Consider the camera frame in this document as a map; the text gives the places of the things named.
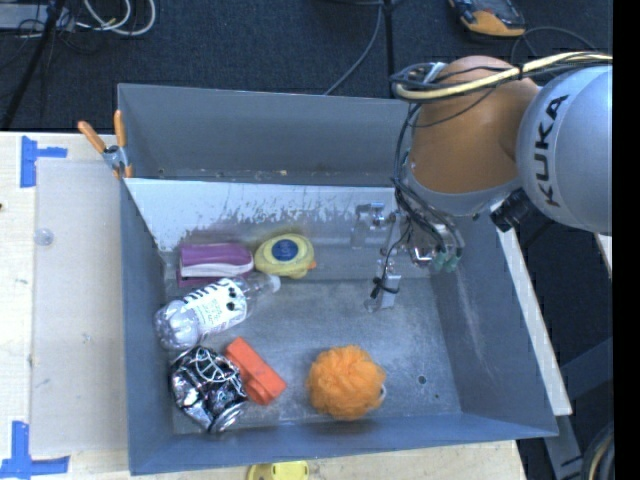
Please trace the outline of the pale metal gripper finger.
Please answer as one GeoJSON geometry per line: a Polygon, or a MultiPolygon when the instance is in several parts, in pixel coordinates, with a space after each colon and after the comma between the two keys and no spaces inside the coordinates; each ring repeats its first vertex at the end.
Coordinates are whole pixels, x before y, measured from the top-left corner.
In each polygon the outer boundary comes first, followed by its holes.
{"type": "Polygon", "coordinates": [[[364,302],[366,311],[375,313],[392,309],[399,293],[401,279],[402,275],[396,271],[393,260],[379,260],[372,281],[372,290],[364,302]]]}
{"type": "Polygon", "coordinates": [[[350,244],[354,248],[364,247],[374,239],[380,239],[386,230],[387,217],[384,203],[372,202],[357,205],[350,244]]]}

